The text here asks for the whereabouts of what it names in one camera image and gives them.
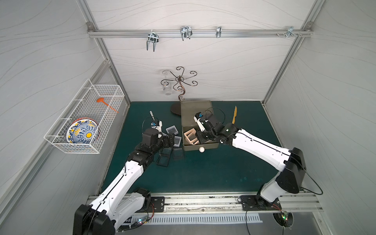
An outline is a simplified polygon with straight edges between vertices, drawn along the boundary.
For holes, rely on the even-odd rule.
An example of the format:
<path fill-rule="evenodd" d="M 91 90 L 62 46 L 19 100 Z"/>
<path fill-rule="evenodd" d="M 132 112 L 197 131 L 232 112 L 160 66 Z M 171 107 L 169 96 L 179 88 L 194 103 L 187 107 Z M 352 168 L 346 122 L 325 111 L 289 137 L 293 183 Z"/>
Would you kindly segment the white brooch box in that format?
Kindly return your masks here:
<path fill-rule="evenodd" d="M 175 125 L 167 127 L 165 130 L 168 134 L 174 134 L 175 136 L 179 134 L 178 129 L 176 128 Z"/>
<path fill-rule="evenodd" d="M 179 136 L 174 137 L 174 147 L 179 148 L 181 145 L 182 138 Z"/>

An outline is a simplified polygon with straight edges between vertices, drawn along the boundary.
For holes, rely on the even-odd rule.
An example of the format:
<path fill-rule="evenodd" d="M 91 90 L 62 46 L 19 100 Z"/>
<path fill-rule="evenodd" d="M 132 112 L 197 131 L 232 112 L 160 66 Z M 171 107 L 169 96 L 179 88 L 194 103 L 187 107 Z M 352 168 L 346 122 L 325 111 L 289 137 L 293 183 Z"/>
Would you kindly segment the pink brooch box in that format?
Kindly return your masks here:
<path fill-rule="evenodd" d="M 197 145 L 199 144 L 198 137 L 196 135 L 196 129 L 191 128 L 190 130 L 184 132 L 185 140 L 188 142 L 189 145 Z"/>

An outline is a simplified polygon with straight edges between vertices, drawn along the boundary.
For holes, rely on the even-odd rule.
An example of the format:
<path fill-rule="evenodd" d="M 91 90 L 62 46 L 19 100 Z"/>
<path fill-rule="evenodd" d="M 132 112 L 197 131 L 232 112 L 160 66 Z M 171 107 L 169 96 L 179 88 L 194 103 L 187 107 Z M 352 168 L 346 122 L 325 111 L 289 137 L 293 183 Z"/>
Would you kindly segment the olive green drawer cabinet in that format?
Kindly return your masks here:
<path fill-rule="evenodd" d="M 181 102 L 181 122 L 182 122 L 182 133 L 185 133 L 191 129 L 196 131 L 200 130 L 197 123 L 194 121 L 194 116 L 196 113 L 204 113 L 206 110 L 213 112 L 212 103 L 209 100 L 200 101 L 184 101 Z M 184 151 L 195 151 L 199 150 L 200 147 L 207 149 L 218 148 L 219 143 L 209 141 L 205 144 L 198 143 L 197 145 L 191 145 L 187 139 L 183 136 L 183 150 Z"/>

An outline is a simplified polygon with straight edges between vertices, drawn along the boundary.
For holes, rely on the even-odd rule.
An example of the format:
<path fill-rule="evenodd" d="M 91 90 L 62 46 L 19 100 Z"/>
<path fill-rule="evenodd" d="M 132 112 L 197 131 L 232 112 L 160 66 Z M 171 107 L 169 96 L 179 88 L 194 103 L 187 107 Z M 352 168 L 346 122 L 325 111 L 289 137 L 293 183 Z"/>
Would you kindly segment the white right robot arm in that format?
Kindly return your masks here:
<path fill-rule="evenodd" d="M 305 177 L 306 165 L 303 152 L 298 148 L 289 150 L 266 142 L 237 128 L 233 123 L 224 125 L 213 114 L 196 113 L 197 137 L 202 141 L 214 141 L 244 150 L 273 166 L 278 173 L 264 184 L 257 197 L 266 203 L 273 203 L 285 193 L 298 194 Z"/>

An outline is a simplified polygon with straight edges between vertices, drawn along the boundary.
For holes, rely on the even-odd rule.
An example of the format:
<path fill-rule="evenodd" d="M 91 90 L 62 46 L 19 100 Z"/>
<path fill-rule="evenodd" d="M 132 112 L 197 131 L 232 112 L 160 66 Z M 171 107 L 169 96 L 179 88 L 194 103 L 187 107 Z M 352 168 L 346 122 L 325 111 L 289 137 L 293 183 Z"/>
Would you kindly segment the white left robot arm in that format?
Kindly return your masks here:
<path fill-rule="evenodd" d="M 174 134 L 154 128 L 143 132 L 142 142 L 131 152 L 112 183 L 89 205 L 80 205 L 74 214 L 74 235 L 114 235 L 135 212 L 150 205 L 150 192 L 137 189 L 123 201 L 131 186 L 154 161 L 154 156 L 174 146 Z"/>

